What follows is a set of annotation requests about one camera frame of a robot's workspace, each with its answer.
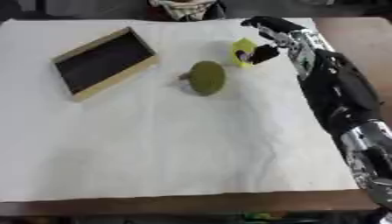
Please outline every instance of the green ball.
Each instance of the green ball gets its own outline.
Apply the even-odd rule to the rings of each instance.
[[[188,80],[195,92],[207,96],[223,88],[226,75],[220,64],[213,61],[201,61],[192,67]]]

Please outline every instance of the floor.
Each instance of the floor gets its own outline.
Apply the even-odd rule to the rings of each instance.
[[[33,10],[35,0],[18,0],[24,10]],[[145,16],[147,0],[46,0],[48,13],[78,18],[139,18]],[[315,6],[306,0],[222,0],[229,18],[254,15],[277,17],[352,17],[367,6]]]

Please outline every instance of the wooden frame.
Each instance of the wooden frame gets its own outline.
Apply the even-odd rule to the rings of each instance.
[[[136,39],[138,40],[139,44],[142,45],[143,48],[146,51],[148,51],[148,53],[151,56],[148,57],[147,59],[144,59],[143,61],[137,62],[134,65],[130,65],[128,68],[122,70],[119,73],[115,73],[115,74],[111,75],[110,77],[108,77],[105,80],[101,80],[101,81],[95,83],[94,85],[89,86],[89,87],[87,87],[77,93],[73,93],[73,98],[77,102],[83,101],[83,100],[87,99],[88,97],[90,97],[94,94],[97,94],[98,92],[101,92],[103,89],[109,88],[109,87],[115,85],[116,83],[130,77],[132,74],[136,74],[136,73],[144,70],[148,66],[158,63],[157,54],[142,40],[142,38],[139,35],[137,35],[135,33],[135,31],[133,31],[130,27],[127,27],[127,28],[124,28],[120,31],[115,31],[115,32],[113,32],[105,37],[99,38],[95,41],[92,41],[86,45],[82,45],[76,49],[73,49],[72,51],[66,52],[66,53],[53,59],[53,62],[56,64],[56,66],[58,66],[58,69],[61,70],[59,68],[60,63],[63,63],[67,60],[70,60],[74,57],[78,57],[78,56],[82,55],[83,53],[86,53],[90,50],[94,50],[97,47],[102,46],[110,41],[115,41],[116,39],[120,38],[121,36],[126,35],[127,33],[131,33],[133,36],[135,36]]]

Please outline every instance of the white sheet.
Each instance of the white sheet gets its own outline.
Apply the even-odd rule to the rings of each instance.
[[[293,19],[314,28],[310,19]],[[356,188],[284,53],[240,69],[230,44],[264,40],[241,20],[9,21],[0,26],[0,200],[63,200]],[[124,26],[160,63],[82,103],[51,58]],[[211,97],[176,77],[225,65]]]

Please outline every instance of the wooden table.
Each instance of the wooden table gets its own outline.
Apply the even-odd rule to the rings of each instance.
[[[392,29],[380,18],[319,18],[320,31],[363,71],[387,104],[392,124]],[[134,199],[73,199],[0,203],[0,216],[82,214],[222,214],[377,208],[361,190],[330,192],[228,193]]]

